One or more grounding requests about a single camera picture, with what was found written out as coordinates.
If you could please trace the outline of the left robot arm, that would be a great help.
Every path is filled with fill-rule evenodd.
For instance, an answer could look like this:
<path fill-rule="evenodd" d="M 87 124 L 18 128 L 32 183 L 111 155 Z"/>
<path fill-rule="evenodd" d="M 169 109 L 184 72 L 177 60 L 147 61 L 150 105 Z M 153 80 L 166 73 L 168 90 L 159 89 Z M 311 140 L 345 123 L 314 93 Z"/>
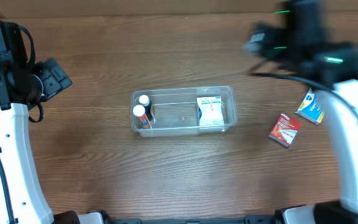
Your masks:
<path fill-rule="evenodd" d="M 71 85 L 52 58 L 37 62 L 29 31 L 0 21 L 0 224 L 102 223 L 100 212 L 55 214 L 40 187 L 29 140 L 29 112 Z"/>

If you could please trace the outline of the blue yellow lozenge box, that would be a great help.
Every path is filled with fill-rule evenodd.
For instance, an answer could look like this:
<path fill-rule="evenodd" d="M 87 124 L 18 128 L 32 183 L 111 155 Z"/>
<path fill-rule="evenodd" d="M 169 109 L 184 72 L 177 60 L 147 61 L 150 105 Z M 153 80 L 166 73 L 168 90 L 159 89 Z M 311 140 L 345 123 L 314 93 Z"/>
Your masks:
<path fill-rule="evenodd" d="M 316 95 L 312 89 L 308 90 L 298 109 L 295 111 L 295 114 L 300 115 L 314 124 L 320 124 L 322 122 L 324 112 L 318 104 Z"/>

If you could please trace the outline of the orange tube white cap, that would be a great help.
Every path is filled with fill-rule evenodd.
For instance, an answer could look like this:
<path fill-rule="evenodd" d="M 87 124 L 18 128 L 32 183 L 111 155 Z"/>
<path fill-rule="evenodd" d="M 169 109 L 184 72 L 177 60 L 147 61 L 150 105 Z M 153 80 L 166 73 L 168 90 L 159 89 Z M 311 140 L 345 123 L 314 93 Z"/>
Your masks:
<path fill-rule="evenodd" d="M 132 112 L 134 116 L 139 120 L 140 127 L 143 129 L 149 129 L 151 127 L 150 121 L 146 115 L 145 107 L 142 105 L 136 105 L 133 107 Z"/>

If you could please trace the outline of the dark bottle white cap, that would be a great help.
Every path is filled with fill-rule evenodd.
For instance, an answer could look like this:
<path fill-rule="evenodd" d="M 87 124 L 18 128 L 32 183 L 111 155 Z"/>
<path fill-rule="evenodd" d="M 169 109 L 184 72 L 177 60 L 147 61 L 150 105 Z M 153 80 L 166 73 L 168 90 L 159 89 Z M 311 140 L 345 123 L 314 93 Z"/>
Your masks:
<path fill-rule="evenodd" d="M 139 103 L 145 108 L 145 113 L 150 122 L 154 122 L 154 107 L 152 104 L 152 100 L 147 95 L 141 95 L 139 97 Z"/>

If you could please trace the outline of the white medicine box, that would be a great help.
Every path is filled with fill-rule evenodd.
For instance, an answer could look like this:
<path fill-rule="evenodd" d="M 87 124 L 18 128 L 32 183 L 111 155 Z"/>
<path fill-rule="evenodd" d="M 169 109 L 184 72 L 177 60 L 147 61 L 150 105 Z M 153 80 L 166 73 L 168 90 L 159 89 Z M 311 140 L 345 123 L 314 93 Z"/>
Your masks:
<path fill-rule="evenodd" d="M 199 126 L 220 126 L 224 124 L 220 96 L 197 98 Z"/>

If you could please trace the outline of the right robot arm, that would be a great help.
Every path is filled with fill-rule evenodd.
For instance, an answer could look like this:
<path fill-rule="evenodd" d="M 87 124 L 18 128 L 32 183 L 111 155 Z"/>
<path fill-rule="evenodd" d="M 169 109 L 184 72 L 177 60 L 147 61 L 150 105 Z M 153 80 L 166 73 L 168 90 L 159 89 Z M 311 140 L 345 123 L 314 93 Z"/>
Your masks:
<path fill-rule="evenodd" d="M 248 215 L 247 223 L 358 223 L 358 46 L 331 42 L 319 1 L 284 1 L 282 27 L 257 24 L 246 45 L 263 62 L 276 62 L 269 76 L 309 86 L 326 116 L 337 156 L 340 196 L 272 215 Z"/>

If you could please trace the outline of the red medicine box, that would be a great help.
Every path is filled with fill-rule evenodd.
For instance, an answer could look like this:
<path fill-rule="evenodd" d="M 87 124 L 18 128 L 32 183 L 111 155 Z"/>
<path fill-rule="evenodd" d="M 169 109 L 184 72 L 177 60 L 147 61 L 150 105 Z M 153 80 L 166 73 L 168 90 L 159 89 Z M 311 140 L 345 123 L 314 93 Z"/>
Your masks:
<path fill-rule="evenodd" d="M 293 119 L 282 113 L 270 131 L 269 137 L 278 141 L 285 147 L 289 147 L 300 128 L 301 123 L 297 119 Z"/>

